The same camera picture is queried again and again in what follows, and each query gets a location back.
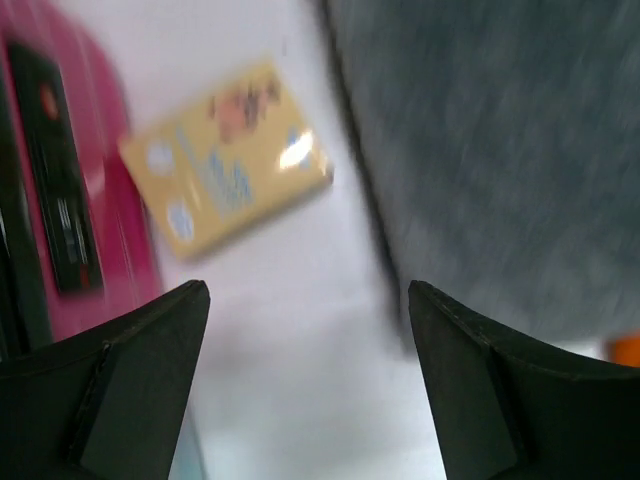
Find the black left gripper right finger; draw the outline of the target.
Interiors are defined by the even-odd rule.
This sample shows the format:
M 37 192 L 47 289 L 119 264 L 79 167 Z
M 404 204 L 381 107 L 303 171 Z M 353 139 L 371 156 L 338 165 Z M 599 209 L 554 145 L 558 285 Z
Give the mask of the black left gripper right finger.
M 635 479 L 639 372 L 578 355 L 408 289 L 416 350 L 450 479 Z

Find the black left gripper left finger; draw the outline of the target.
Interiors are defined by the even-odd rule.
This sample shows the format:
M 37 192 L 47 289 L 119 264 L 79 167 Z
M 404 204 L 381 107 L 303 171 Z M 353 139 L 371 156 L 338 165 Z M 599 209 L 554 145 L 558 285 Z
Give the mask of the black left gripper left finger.
M 3 362 L 2 478 L 168 478 L 208 313 L 191 280 Z

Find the orange black patterned towel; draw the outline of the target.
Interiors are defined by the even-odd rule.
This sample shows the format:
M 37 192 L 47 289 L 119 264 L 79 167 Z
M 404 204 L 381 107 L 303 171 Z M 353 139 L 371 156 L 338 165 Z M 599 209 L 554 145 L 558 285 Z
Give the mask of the orange black patterned towel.
M 610 341 L 606 347 L 610 362 L 631 367 L 640 366 L 640 337 L 626 336 Z

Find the pink teal kids suitcase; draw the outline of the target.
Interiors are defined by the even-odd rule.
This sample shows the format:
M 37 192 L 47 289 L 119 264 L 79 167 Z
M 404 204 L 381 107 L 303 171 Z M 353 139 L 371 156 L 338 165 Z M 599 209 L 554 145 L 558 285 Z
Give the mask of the pink teal kids suitcase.
M 104 51 L 49 1 L 1 5 L 1 356 L 158 297 L 129 129 Z

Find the grey quilted cream-frilled blanket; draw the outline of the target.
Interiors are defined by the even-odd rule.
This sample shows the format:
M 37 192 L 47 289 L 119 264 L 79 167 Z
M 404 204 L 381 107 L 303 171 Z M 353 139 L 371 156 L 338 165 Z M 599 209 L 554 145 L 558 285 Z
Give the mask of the grey quilted cream-frilled blanket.
M 550 343 L 639 327 L 639 5 L 324 1 L 414 346 L 422 280 Z

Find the yellow tissue pack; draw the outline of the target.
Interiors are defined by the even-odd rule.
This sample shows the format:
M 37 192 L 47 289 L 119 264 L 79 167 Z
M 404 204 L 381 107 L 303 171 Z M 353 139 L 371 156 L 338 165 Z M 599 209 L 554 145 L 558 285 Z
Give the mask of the yellow tissue pack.
M 213 250 L 326 188 L 334 175 L 271 62 L 123 138 L 119 153 L 180 259 Z

